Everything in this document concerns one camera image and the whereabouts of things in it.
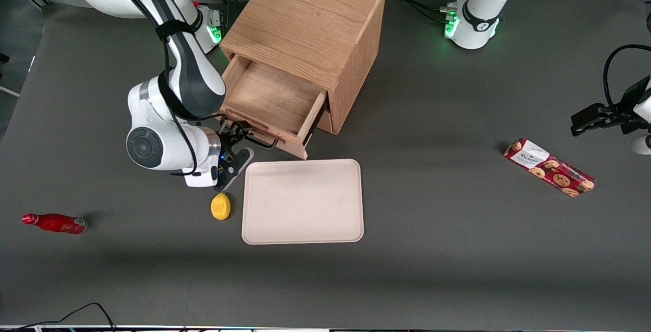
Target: cookie package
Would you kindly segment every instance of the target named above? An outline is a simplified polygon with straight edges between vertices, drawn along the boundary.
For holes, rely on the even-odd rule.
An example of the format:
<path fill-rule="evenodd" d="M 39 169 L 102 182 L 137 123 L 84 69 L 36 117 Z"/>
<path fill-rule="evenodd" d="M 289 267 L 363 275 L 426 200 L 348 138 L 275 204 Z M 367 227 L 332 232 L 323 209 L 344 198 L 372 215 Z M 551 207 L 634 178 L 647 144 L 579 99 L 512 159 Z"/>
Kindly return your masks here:
<path fill-rule="evenodd" d="M 511 144 L 504 156 L 569 197 L 577 197 L 595 188 L 593 177 L 559 160 L 523 137 Z"/>

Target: beige tray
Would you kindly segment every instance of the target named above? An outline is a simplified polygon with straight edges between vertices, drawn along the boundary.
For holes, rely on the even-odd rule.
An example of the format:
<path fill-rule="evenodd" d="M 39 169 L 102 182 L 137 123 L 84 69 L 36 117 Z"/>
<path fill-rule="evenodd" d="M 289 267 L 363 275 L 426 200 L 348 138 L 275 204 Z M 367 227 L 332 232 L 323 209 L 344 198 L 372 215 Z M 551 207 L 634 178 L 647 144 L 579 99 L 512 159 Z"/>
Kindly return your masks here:
<path fill-rule="evenodd" d="M 356 242 L 364 234 L 355 160 L 249 165 L 242 239 L 248 244 Z"/>

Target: wooden drawer cabinet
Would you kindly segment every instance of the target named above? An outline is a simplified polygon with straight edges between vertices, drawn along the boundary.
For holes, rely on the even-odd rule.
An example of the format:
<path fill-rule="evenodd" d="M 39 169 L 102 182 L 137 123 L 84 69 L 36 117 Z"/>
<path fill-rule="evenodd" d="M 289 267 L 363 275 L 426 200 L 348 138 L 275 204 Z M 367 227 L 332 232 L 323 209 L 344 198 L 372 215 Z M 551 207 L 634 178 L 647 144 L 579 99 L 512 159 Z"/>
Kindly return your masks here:
<path fill-rule="evenodd" d="M 221 42 L 221 112 L 299 158 L 338 134 L 377 56 L 384 0 L 250 0 Z"/>

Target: gray table surface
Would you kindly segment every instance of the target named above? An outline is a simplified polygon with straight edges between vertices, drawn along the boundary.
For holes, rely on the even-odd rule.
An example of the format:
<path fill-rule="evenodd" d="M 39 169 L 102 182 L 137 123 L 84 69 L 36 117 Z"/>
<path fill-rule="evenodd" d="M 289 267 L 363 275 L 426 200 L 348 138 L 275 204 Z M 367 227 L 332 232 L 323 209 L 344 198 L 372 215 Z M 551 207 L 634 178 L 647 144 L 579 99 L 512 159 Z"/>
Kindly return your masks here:
<path fill-rule="evenodd" d="M 447 0 L 427 0 L 443 5 Z M 128 89 L 158 74 L 151 26 L 55 7 L 0 149 L 0 323 L 99 301 L 120 324 L 435 329 L 651 329 L 651 158 L 617 128 L 570 135 L 604 101 L 602 68 L 649 43 L 642 0 L 510 0 L 479 51 L 388 1 L 377 61 L 337 137 L 310 159 L 362 168 L 353 244 L 248 246 L 212 189 L 134 165 Z M 219 70 L 219 52 L 210 58 Z M 611 86 L 649 73 L 623 52 Z M 569 198 L 502 158 L 527 137 L 597 178 Z M 257 161 L 293 160 L 256 150 Z M 88 217 L 80 236 L 20 223 Z M 70 323 L 104 323 L 84 311 Z"/>

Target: red bottle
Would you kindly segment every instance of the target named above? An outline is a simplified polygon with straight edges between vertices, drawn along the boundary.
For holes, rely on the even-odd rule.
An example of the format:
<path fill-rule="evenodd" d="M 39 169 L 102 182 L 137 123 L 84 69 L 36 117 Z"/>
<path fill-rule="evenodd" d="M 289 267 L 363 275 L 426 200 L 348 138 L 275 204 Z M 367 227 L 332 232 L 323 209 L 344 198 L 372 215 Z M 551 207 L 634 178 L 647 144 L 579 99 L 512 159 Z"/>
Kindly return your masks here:
<path fill-rule="evenodd" d="M 48 232 L 68 234 L 81 234 L 88 226 L 88 223 L 86 223 L 86 220 L 84 219 L 73 218 L 61 214 L 25 214 L 22 220 L 25 224 L 36 225 Z"/>

